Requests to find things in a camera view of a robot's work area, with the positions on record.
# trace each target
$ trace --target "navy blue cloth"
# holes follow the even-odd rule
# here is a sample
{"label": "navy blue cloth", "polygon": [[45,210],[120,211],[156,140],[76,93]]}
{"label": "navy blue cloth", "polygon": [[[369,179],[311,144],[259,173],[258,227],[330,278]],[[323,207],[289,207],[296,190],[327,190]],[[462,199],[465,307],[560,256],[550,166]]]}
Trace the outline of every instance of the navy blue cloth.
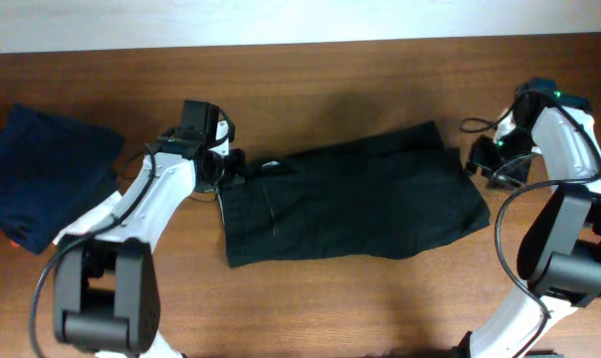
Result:
{"label": "navy blue cloth", "polygon": [[111,129],[14,105],[0,133],[0,229],[41,253],[116,190],[109,167],[123,144]]}

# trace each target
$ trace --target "black cloth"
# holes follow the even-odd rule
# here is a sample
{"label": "black cloth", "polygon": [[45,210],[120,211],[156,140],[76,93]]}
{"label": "black cloth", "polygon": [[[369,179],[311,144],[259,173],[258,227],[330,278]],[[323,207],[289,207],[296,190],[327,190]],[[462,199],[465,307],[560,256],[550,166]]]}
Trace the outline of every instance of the black cloth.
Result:
{"label": "black cloth", "polygon": [[489,224],[489,207],[433,122],[248,166],[222,188],[231,267],[371,255],[405,259]]}
{"label": "black cloth", "polygon": [[116,132],[14,105],[0,133],[0,229],[34,254],[117,189]]}

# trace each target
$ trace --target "wooden surface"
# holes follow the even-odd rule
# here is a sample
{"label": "wooden surface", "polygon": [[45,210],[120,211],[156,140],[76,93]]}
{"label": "wooden surface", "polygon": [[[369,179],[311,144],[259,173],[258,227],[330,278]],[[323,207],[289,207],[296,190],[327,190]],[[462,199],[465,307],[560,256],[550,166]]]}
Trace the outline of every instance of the wooden surface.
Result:
{"label": "wooden surface", "polygon": [[[467,115],[493,118],[535,75],[588,95],[601,145],[601,35],[411,40],[0,56],[0,127],[10,105],[107,125],[127,138],[120,164],[179,120],[184,98],[224,107],[250,158],[282,155],[435,120],[463,156]],[[541,162],[532,179],[545,178]],[[476,184],[496,212],[503,193]],[[517,245],[549,191],[523,196],[506,217]],[[154,255],[161,330],[191,357],[359,357],[402,347],[450,347],[512,287],[493,227],[405,261],[369,257],[228,268],[219,209],[184,202]],[[47,258],[0,234],[0,356],[30,357],[28,307]],[[50,357],[51,285],[38,327]],[[537,345],[569,358],[601,357],[601,300],[564,319]]]}

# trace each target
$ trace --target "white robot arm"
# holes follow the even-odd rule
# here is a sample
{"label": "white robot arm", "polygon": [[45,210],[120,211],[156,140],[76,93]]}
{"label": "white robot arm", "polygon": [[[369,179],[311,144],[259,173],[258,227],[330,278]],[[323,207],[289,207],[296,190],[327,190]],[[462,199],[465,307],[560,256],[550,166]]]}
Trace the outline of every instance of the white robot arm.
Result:
{"label": "white robot arm", "polygon": [[[183,357],[157,331],[160,303],[151,254],[184,199],[242,174],[245,156],[230,150],[233,136],[220,108],[187,100],[180,126],[148,147],[138,176],[109,215],[88,234],[62,239],[54,305],[60,342],[100,358]],[[92,288],[88,278],[105,272],[115,275],[115,290]],[[34,304],[38,295],[36,289]],[[31,323],[34,350],[43,356]]]}
{"label": "white robot arm", "polygon": [[[536,96],[530,99],[534,103],[525,103],[522,108],[515,108],[514,104],[498,123],[493,145],[490,149],[479,144],[474,146],[478,153],[472,152],[468,166],[474,164],[472,159],[487,158],[483,155],[485,152],[496,152],[500,157],[508,156],[509,160],[514,160],[527,154],[529,149],[543,156],[550,181],[587,179],[601,173],[598,163],[599,159],[601,162],[601,150],[594,136],[594,119],[587,110],[587,101],[570,96],[565,105],[560,105],[561,93],[554,87],[554,82],[533,80],[518,92],[529,89],[527,93]],[[551,96],[556,100],[542,100]],[[516,109],[525,116],[516,116],[524,128],[519,128],[513,119],[519,114],[515,113]],[[528,119],[534,113],[536,118]],[[589,140],[582,135],[582,130]],[[520,142],[529,134],[532,147],[524,148]],[[515,169],[501,171],[485,165],[496,162],[482,160],[475,164],[483,167],[486,176],[519,173]],[[592,225],[601,235],[601,175],[596,176],[598,178],[593,181],[579,184],[586,189],[567,188],[565,183],[563,188],[557,189],[522,242],[517,266],[522,278],[527,279],[524,287],[530,288],[543,302],[549,317],[544,317],[542,307],[535,299],[515,286],[495,315],[468,336],[464,342],[465,356],[521,357],[560,319],[601,297],[601,244],[594,246],[577,241],[577,235],[586,224]],[[492,178],[496,181],[507,179]]]}

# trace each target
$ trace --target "black pants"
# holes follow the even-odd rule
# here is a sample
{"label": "black pants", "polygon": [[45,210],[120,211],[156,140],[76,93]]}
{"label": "black pants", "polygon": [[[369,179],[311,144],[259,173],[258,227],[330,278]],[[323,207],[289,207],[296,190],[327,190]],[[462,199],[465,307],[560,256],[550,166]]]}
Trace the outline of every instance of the black pants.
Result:
{"label": "black pants", "polygon": [[372,255],[405,259],[489,224],[433,122],[249,165],[220,193],[231,267]]}

